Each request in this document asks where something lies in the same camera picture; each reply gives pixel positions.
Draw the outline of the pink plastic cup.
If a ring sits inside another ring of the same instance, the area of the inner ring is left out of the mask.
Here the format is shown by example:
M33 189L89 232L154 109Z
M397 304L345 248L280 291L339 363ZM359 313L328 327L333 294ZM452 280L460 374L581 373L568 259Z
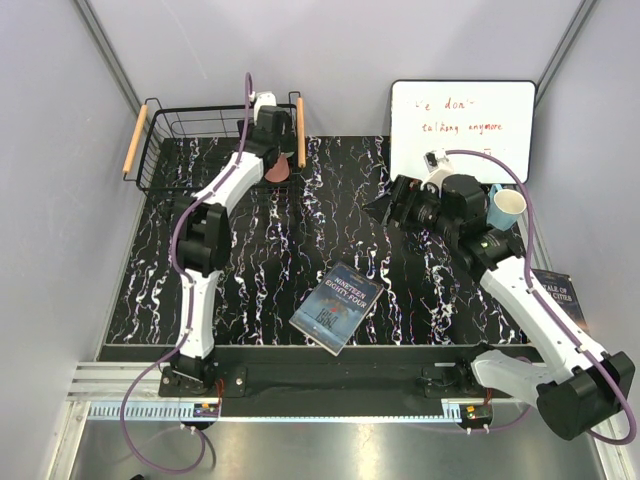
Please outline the pink plastic cup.
M282 154L278 157L274 166L265 173L264 178L270 183L281 183L287 180L289 175L290 167L288 158Z

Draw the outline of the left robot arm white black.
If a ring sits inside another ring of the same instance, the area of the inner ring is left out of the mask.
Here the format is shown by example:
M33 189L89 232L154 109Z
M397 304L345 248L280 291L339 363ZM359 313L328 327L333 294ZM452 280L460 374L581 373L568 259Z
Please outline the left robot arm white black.
M239 145L217 176L176 200L170 260L180 277L182 300L170 365L196 396L208 394L216 382L213 314L217 283L232 249L229 216L260 181L279 184L289 178L297 147L293 117L270 91L248 94L239 130Z

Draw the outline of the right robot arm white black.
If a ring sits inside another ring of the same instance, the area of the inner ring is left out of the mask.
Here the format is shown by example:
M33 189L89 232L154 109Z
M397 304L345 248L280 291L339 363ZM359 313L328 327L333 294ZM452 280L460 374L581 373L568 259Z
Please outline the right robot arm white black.
M628 402L635 375L623 352L610 354L557 304L531 269L510 232L526 212L517 190L487 188L470 175L446 174L436 183L399 176L367 207L379 223L421 227L439 236L453 259L515 320L541 356L540 366L478 346L454 371L466 396L497 390L535 408L560 438L593 433L596 425L624 413L629 430L615 444L631 443L637 420Z

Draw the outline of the light blue mug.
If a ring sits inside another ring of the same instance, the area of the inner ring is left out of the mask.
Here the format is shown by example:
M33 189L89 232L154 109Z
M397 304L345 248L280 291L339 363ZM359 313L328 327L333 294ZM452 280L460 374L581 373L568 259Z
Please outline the light blue mug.
M487 223L501 231L510 230L526 211L525 197L518 191L494 184L489 190Z

